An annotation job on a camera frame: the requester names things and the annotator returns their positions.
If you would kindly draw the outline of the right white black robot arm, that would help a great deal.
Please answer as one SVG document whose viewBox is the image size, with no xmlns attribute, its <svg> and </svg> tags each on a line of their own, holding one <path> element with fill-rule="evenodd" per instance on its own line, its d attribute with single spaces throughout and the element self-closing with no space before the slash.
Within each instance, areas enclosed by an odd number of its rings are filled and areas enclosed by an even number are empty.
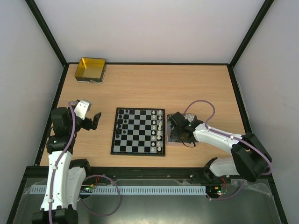
<svg viewBox="0 0 299 224">
<path fill-rule="evenodd" d="M 212 158 L 205 165 L 207 182 L 213 183 L 227 175 L 239 175 L 255 182 L 270 171 L 272 158 L 253 133 L 228 133 L 208 126 L 196 116 L 189 119 L 179 112 L 168 115 L 167 119 L 170 141 L 193 145 L 206 143 L 231 154 L 230 158 Z"/>
</svg>

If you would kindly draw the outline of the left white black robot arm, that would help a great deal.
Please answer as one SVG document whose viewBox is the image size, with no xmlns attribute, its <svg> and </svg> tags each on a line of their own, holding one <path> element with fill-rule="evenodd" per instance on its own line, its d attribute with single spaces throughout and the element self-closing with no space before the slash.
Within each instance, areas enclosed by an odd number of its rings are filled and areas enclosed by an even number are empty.
<svg viewBox="0 0 299 224">
<path fill-rule="evenodd" d="M 46 144 L 49 171 L 40 211 L 33 213 L 34 224 L 77 224 L 77 201 L 81 185 L 90 173 L 87 159 L 73 160 L 73 147 L 80 129 L 96 130 L 101 113 L 93 119 L 85 115 L 89 106 L 79 102 L 51 111 L 54 135 Z"/>
</svg>

